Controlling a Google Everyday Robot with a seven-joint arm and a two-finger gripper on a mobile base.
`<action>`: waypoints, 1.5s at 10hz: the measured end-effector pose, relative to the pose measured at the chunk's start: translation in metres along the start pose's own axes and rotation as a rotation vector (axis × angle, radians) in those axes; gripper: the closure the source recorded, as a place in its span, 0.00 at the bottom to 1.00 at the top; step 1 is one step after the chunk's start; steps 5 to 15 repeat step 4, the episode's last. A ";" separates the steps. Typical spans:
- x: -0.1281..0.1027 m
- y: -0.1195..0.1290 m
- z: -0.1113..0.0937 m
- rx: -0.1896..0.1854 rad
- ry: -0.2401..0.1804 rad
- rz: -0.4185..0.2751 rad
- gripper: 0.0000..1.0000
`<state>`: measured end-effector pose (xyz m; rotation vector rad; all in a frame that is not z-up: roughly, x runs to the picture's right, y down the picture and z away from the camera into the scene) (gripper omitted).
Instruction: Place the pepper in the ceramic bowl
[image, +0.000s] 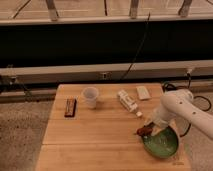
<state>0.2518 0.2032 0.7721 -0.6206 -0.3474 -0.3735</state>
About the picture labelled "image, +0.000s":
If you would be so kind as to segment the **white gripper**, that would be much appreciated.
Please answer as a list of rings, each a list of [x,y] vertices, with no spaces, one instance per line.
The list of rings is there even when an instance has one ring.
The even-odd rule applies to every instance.
[[[152,126],[154,130],[162,130],[166,127],[166,122],[157,111],[154,111],[145,119],[146,126]]]

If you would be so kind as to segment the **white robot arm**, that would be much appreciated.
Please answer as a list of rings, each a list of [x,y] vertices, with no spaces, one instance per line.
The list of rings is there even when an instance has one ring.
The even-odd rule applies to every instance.
[[[164,130],[176,116],[182,117],[194,125],[203,134],[213,140],[213,116],[193,105],[193,94],[188,89],[165,92],[159,105],[144,122],[145,126],[154,124],[153,135]]]

